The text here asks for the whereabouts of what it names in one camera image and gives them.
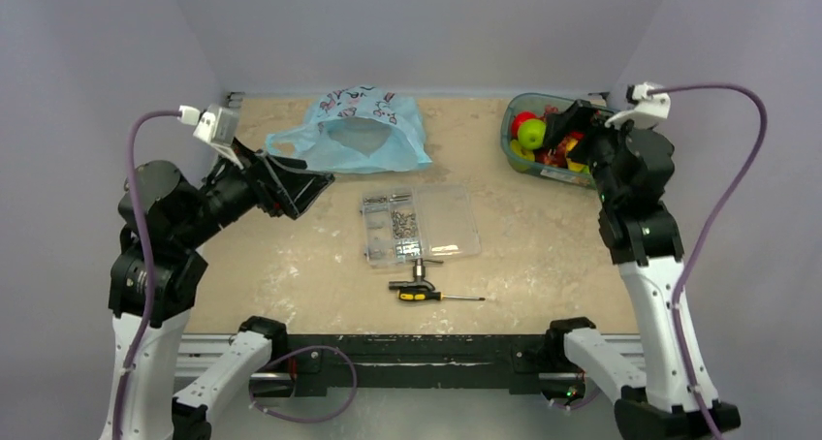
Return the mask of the light blue printed plastic bag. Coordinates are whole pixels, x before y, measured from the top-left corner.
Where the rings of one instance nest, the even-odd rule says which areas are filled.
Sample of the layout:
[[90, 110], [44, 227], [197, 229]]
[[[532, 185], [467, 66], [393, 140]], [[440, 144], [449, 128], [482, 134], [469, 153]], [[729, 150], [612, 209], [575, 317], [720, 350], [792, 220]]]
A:
[[432, 164], [417, 100], [372, 85], [318, 98], [302, 124], [267, 135], [265, 149], [303, 160], [313, 171], [408, 173]]

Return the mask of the red fake grape bunch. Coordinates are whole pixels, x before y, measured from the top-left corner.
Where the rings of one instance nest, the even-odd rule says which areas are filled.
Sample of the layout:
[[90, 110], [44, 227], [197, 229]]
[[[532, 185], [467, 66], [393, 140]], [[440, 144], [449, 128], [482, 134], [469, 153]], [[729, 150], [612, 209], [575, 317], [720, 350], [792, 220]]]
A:
[[547, 166], [567, 169], [568, 162], [566, 157], [566, 146], [573, 140], [572, 135], [568, 135], [557, 145], [555, 149], [540, 148], [536, 150], [535, 160], [538, 163]]

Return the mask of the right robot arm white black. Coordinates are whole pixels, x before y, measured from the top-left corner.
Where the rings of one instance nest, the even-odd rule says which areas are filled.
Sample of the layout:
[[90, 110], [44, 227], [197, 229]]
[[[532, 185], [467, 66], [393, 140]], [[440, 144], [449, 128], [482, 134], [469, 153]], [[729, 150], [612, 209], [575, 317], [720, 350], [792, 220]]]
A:
[[599, 232], [628, 291], [644, 361], [638, 368], [578, 319], [553, 322], [544, 355], [558, 369], [580, 368], [614, 406], [625, 439], [717, 438], [742, 423], [703, 363], [681, 279], [680, 230], [662, 197], [674, 173], [673, 145], [654, 117], [614, 113], [585, 100], [546, 118], [544, 144], [568, 134], [568, 157], [586, 165], [600, 198]]

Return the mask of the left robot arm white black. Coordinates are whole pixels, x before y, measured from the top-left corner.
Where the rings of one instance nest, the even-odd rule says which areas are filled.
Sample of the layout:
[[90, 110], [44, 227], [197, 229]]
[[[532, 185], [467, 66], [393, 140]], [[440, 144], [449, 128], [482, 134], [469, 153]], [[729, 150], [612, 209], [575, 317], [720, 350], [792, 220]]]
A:
[[183, 389], [177, 356], [207, 263], [201, 247], [252, 209], [300, 218], [333, 183], [302, 160], [253, 151], [238, 141], [200, 186], [172, 162], [138, 166], [118, 211], [120, 253], [110, 277], [115, 334], [105, 439], [207, 439], [252, 373], [289, 358], [283, 323], [253, 316], [229, 349]]

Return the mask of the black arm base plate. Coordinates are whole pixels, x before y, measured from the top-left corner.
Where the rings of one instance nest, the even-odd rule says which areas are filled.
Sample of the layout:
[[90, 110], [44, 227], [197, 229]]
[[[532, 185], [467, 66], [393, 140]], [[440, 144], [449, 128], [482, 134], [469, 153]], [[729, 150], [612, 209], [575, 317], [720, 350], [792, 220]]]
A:
[[503, 390], [581, 399], [592, 381], [544, 334], [293, 334], [306, 354], [264, 368], [260, 397], [324, 396], [332, 388]]

